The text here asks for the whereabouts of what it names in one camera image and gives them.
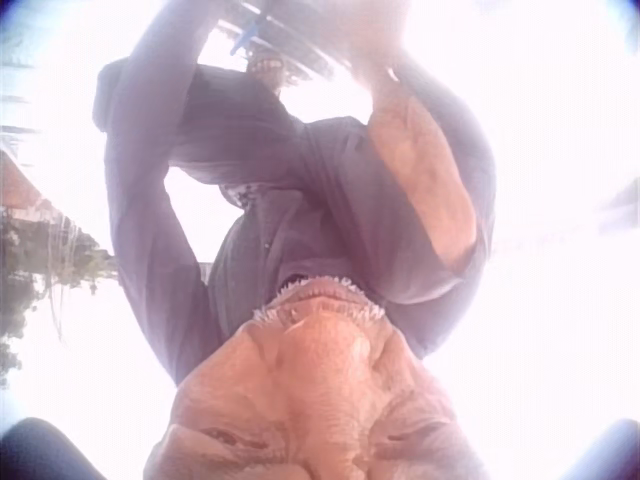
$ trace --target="man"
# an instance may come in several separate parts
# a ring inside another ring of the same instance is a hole
[[[105,125],[121,283],[178,385],[147,478],[484,478],[421,363],[488,256],[495,180],[475,121],[401,54],[402,2],[339,17],[368,126],[291,118],[277,60],[196,67],[226,5],[171,0]],[[208,285],[170,164],[244,208]]]

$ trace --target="raised arm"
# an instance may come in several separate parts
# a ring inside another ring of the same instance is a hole
[[[114,93],[105,173],[120,281],[176,383],[220,344],[215,305],[164,187],[187,90],[224,2],[170,0]]]

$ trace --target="bright sky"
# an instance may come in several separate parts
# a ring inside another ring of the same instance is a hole
[[[640,175],[640,59],[624,49],[620,22],[604,1],[493,3],[500,8],[482,14],[471,0],[414,1],[406,45],[471,105],[489,136],[500,240],[555,228]],[[34,87],[45,135],[21,159],[36,165],[33,179],[54,204],[104,245],[95,79],[131,51],[160,4],[78,4]],[[212,36],[201,60],[242,68],[221,42]],[[347,101],[354,88],[340,77],[288,91],[284,101],[303,120],[366,120],[368,99]],[[167,186],[194,251],[212,260],[239,211],[180,172]],[[495,259],[469,317],[430,359],[496,479],[553,478],[615,418],[640,419],[632,345],[640,338],[639,244],[637,232],[587,237]],[[95,298],[74,292],[64,315],[65,347],[48,330],[46,305],[29,319],[12,392],[110,479],[140,478],[166,426],[171,384],[117,286],[104,285]]]

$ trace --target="green foliage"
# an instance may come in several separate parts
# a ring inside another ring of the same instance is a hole
[[[101,278],[116,278],[114,259],[68,218],[60,222],[29,222],[2,213],[0,254],[0,387],[6,374],[20,368],[10,349],[11,338],[22,338],[25,313],[51,294],[55,286],[88,285],[92,293]],[[44,287],[38,288],[38,279]]]

